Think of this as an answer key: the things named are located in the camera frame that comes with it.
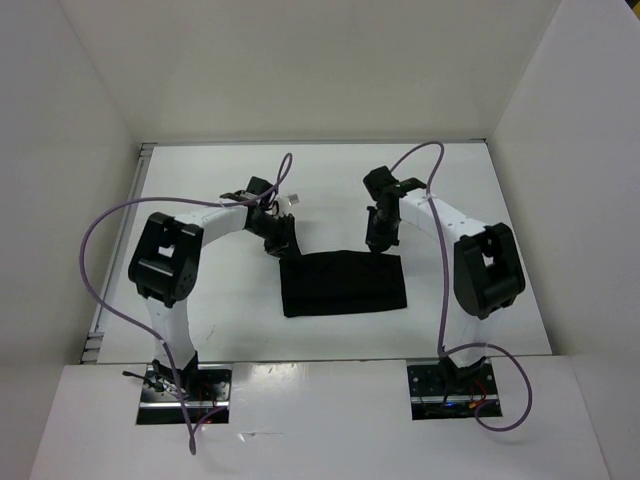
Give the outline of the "black fabric skirt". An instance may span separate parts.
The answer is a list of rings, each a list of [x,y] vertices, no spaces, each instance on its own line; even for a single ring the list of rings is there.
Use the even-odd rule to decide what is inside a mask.
[[[349,250],[279,261],[283,313],[288,318],[404,309],[401,258]]]

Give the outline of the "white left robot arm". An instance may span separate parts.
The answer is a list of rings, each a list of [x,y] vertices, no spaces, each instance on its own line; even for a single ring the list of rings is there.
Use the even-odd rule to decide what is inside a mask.
[[[184,400],[205,388],[189,331],[187,299],[198,278],[201,251],[232,233],[247,231],[263,240],[275,258],[301,255],[290,206],[275,186],[252,177],[243,190],[223,194],[211,206],[170,216],[153,213],[143,228],[128,277],[144,298],[156,341],[152,384]]]

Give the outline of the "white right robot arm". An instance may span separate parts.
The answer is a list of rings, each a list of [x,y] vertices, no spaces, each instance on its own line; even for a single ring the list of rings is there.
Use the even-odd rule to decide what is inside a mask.
[[[373,253],[399,244],[407,223],[440,243],[446,253],[443,291],[446,323],[439,327],[438,380],[448,394],[462,392],[486,358],[489,318],[513,305],[526,282],[511,228],[472,219],[427,192],[419,179],[396,179],[386,166],[370,171],[363,183],[372,200],[365,243]]]

